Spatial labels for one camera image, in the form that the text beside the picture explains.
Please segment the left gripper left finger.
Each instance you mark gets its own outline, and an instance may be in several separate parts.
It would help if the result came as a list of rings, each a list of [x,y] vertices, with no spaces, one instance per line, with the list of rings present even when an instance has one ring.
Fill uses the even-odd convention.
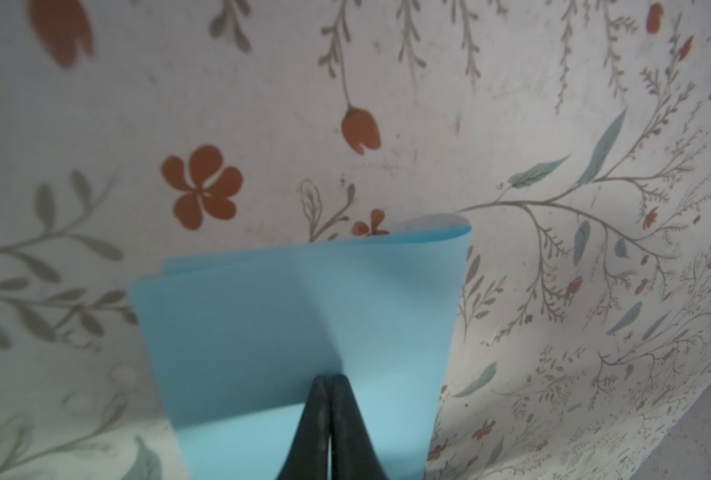
[[[289,454],[278,480],[327,480],[331,432],[331,398],[328,378],[316,377],[311,385]]]

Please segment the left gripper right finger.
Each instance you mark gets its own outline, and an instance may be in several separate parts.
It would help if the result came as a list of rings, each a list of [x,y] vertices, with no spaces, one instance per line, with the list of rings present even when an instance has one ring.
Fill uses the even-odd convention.
[[[387,480],[359,411],[350,380],[336,375],[331,384],[332,471],[337,480]]]

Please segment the light blue square paper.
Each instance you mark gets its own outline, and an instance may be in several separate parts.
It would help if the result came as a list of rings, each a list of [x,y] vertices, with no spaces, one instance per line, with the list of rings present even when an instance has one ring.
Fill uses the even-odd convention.
[[[170,259],[131,285],[160,396],[195,479],[273,479],[314,378],[349,378],[391,479],[423,477],[471,224]]]

